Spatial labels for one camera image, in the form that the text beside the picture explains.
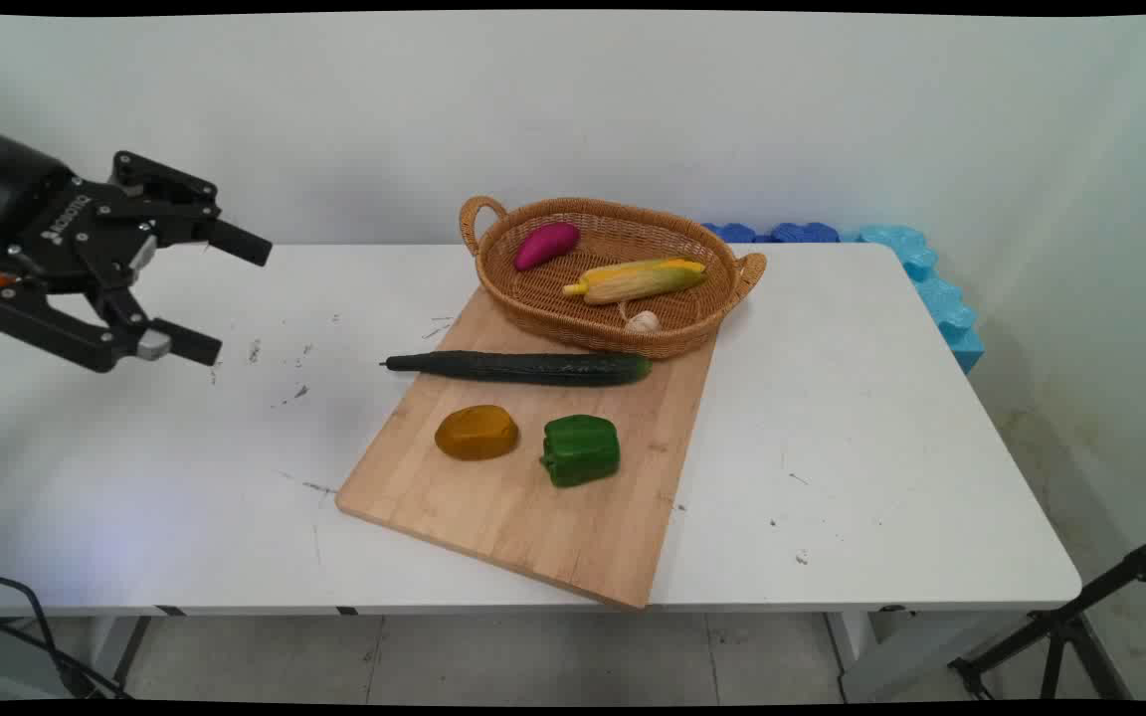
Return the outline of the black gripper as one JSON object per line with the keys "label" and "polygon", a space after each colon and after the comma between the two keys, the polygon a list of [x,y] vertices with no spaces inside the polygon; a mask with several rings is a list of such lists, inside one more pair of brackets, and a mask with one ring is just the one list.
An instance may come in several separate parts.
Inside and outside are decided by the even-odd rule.
{"label": "black gripper", "polygon": [[[129,293],[156,247],[201,244],[262,267],[272,242],[223,221],[204,178],[132,151],[104,181],[0,134],[0,332],[96,373],[121,359],[176,355],[214,365],[223,343],[150,318]],[[86,296],[99,322],[55,308],[49,296]]]}

